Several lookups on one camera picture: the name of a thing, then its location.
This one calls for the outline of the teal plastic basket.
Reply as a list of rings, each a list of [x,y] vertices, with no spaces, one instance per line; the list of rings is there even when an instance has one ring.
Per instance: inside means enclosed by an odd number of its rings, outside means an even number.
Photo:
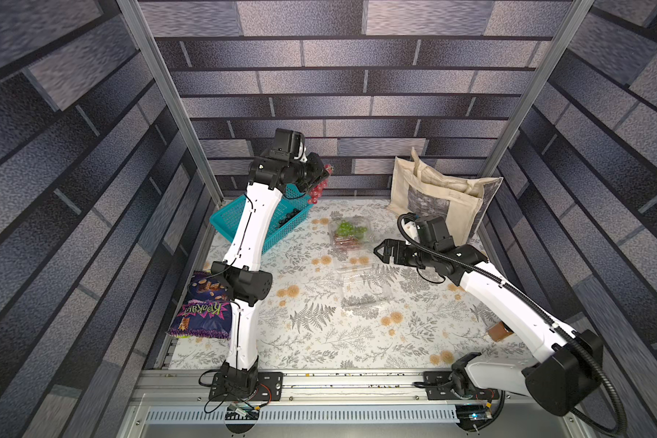
[[[294,184],[290,184],[287,187],[287,194],[289,197],[283,197],[280,200],[270,221],[268,232],[266,233],[266,240],[264,242],[263,254],[268,252],[272,246],[275,246],[291,231],[293,231],[301,222],[303,222],[307,218],[308,212],[313,207],[313,204],[308,202],[310,195],[308,193],[306,195],[299,193],[297,187]],[[219,211],[212,214],[210,218],[210,224],[215,228],[217,233],[222,235],[222,237],[224,237],[229,242],[232,242],[235,237],[235,233],[237,232],[237,228],[241,222],[245,203],[246,201],[244,197],[239,196],[230,204],[224,206]],[[273,224],[277,221],[277,219],[279,219],[284,214],[289,213],[293,209],[299,209],[301,211],[299,216],[299,223],[297,226],[291,231],[273,231]]]

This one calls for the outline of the red grape bunch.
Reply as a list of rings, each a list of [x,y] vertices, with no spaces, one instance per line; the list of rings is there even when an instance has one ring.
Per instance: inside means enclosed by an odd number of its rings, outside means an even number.
[[[323,173],[321,173],[321,176],[319,177],[319,180],[312,186],[310,190],[310,198],[308,199],[310,204],[317,204],[319,202],[319,199],[323,195],[323,192],[328,185],[328,178],[331,177],[332,173],[333,166],[326,164]]]
[[[333,243],[335,246],[337,246],[337,248],[345,250],[360,248],[362,246],[361,239],[355,237],[354,235],[351,237],[335,237]]]

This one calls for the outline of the clear clamshell container front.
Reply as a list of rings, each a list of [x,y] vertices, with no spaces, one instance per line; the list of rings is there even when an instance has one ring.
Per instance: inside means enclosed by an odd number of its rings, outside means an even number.
[[[373,239],[372,222],[364,216],[348,216],[328,226],[333,249],[339,251],[367,250]]]

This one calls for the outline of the clear clamshell container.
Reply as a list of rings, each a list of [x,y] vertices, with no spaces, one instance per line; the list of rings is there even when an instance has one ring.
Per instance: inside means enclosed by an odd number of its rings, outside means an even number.
[[[341,280],[341,306],[368,308],[392,299],[390,286],[380,278],[379,260],[365,249],[339,251],[334,269]]]
[[[339,251],[367,250],[373,239],[372,222],[364,216],[348,216],[328,226],[333,249]]]

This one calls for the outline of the green grape bunch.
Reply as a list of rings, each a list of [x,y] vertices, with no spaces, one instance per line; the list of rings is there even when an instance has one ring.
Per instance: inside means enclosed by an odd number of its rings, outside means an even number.
[[[368,232],[367,226],[356,224],[350,221],[342,221],[335,232],[336,237],[351,237],[354,235],[359,239],[363,239]]]

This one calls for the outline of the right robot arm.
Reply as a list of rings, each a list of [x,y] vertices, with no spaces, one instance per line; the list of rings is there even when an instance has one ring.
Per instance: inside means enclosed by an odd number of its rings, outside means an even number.
[[[432,269],[473,295],[529,349],[531,363],[490,360],[469,352],[455,361],[448,379],[436,387],[467,400],[487,390],[513,392],[534,400],[550,414],[574,412],[598,388],[611,382],[602,370],[603,344],[591,331],[578,331],[538,306],[504,278],[471,245],[456,246],[445,219],[407,213],[397,220],[400,239],[385,239],[373,253],[383,264]]]

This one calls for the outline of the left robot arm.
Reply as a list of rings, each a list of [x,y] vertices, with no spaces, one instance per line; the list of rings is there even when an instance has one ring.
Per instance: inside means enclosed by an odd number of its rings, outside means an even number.
[[[259,306],[273,282],[261,269],[266,235],[288,186],[304,195],[329,176],[319,155],[306,150],[304,134],[285,129],[276,130],[273,145],[250,165],[239,227],[224,259],[211,266],[232,310],[229,352],[210,384],[212,400],[246,399],[256,391]]]

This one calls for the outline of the black grape bunch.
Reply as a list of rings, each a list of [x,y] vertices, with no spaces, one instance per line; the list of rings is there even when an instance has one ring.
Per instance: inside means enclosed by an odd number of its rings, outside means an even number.
[[[299,209],[293,209],[289,213],[284,214],[273,224],[272,230],[277,232],[281,230],[291,231],[299,223],[300,214],[301,211]]]

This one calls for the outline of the beige canvas tote bag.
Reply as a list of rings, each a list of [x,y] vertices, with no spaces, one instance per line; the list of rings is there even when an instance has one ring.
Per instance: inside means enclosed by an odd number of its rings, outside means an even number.
[[[396,215],[443,217],[454,242],[463,245],[475,235],[503,182],[502,177],[444,175],[412,151],[410,160],[394,160],[388,209]]]

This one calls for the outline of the floral tablecloth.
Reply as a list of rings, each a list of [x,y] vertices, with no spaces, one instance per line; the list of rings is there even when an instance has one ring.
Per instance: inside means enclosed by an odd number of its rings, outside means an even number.
[[[380,278],[392,299],[368,308],[341,306],[341,280],[334,269],[339,250],[329,225],[348,216],[372,222],[367,251],[398,238],[396,217],[385,200],[325,199],[295,230],[262,257],[273,275],[259,309],[257,351],[263,369],[445,368],[468,352],[498,359],[530,359],[517,337],[494,342],[487,329],[496,315],[463,288],[432,270],[379,261]]]

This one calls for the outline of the brown bottle black cap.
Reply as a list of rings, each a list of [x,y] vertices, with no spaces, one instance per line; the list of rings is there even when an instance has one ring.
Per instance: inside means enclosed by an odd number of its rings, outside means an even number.
[[[504,321],[499,321],[487,329],[487,335],[494,342],[503,341],[503,339],[506,339],[513,334],[514,331],[511,330]]]

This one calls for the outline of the purple snack bag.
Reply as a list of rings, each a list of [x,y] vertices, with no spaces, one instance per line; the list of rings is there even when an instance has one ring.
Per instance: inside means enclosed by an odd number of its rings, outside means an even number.
[[[169,336],[229,338],[233,319],[230,298],[215,277],[206,271],[193,272],[185,298],[167,330]]]

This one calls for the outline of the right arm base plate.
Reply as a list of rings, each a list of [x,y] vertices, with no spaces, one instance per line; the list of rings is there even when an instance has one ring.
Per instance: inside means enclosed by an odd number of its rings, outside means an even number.
[[[498,390],[476,388],[462,372],[451,374],[450,370],[424,372],[423,380],[414,386],[424,389],[429,401],[492,402],[501,398]]]

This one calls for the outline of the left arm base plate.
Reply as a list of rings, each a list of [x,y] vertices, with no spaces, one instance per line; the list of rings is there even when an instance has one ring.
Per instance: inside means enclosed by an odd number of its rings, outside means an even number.
[[[241,399],[261,403],[279,402],[285,374],[282,372],[259,372],[256,375],[235,379],[217,372],[209,383],[209,400],[220,402]]]

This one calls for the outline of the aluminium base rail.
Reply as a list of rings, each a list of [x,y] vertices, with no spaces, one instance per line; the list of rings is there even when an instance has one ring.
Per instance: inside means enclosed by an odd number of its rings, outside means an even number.
[[[119,437],[465,437],[457,401],[430,401],[412,370],[285,370],[279,401],[234,422],[200,370],[145,370]]]

